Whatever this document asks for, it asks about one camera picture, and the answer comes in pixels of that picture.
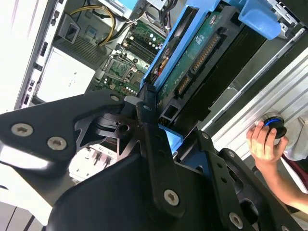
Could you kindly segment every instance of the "white panel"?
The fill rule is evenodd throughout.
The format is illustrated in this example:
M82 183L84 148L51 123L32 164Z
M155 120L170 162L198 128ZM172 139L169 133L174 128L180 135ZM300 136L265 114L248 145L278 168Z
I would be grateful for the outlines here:
M0 113L14 109L47 1L0 1Z
M53 48L37 96L51 102L83 94L95 71Z

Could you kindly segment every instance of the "blue plastic bracket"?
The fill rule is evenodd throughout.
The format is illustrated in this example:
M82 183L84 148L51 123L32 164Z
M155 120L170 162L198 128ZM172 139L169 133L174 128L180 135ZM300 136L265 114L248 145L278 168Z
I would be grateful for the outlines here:
M281 32L277 16L271 11L272 5L265 0L224 0L241 10L239 20L266 37L276 38Z
M167 138L169 141L169 145L170 145L170 149L171 149L171 153L172 155L175 154L175 151L182 145L183 143L183 136L181 136L180 134L170 130L169 128L166 128L162 125L159 124L159 128L165 130L166 134L167 134Z

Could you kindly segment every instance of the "screw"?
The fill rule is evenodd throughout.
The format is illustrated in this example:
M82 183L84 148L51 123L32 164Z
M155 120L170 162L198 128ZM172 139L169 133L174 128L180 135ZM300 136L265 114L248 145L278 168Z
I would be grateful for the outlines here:
M14 124L11 127L11 132L16 136L26 137L33 133L33 128L29 124Z
M229 155L231 156L231 157L235 157L235 155L234 155L234 153L233 152L231 152L231 151L229 151Z
M55 151L61 151L66 148L67 143L66 140L62 137L54 136L49 138L49 140L47 141L47 145Z
M284 225L281 226L282 231L289 231L289 229L287 227L285 227Z
M208 139L208 135L206 133L203 132L202 135L204 138Z
M110 96L110 98L114 101L119 101L120 99L118 97L116 97L115 95Z
M210 21L210 25L212 25L216 20L216 15L214 15L212 18L211 18L211 21Z
M151 111L152 109L150 107L148 107L147 105L143 105L143 107L148 110L148 111Z
M175 191L173 191L171 189L166 189L165 190L164 198L165 198L165 201L167 201L168 204L170 204L172 206L177 206L179 204L179 197L178 197L178 195L175 193Z
M243 228L243 222L239 217L239 215L237 215L236 213L233 212L229 213L229 219L232 222L232 224L235 225L239 230Z

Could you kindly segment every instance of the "black mount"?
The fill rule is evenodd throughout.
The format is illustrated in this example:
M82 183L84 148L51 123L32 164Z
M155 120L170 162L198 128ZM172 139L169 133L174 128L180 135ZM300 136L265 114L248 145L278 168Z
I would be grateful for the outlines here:
M117 140L117 163L66 191L47 230L253 231L253 223L261 231L301 230L240 158L218 154L207 134L194 132L185 158L174 162L155 105L155 89L145 84L138 98L102 90L0 115L0 147L12 155L0 161L43 176L64 174L83 147ZM33 132L16 135L20 123ZM52 137L65 148L50 148ZM19 155L29 161L20 164ZM255 205L257 219L244 201Z

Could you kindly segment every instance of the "black metal bracket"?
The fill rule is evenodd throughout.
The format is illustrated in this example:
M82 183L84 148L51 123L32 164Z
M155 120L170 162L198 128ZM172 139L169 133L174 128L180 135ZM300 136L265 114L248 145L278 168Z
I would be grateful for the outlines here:
M302 230L234 151L224 148L219 156L225 160L233 180L240 181L238 200L241 203L249 201L256 207L259 230L280 231L284 230L282 227L293 231Z
M0 161L42 175L64 174L82 148L91 122L105 113L119 113L123 107L119 95L104 90L2 114L0 148L11 153L10 158L2 156ZM51 142L64 148L49 147L52 137L62 138Z

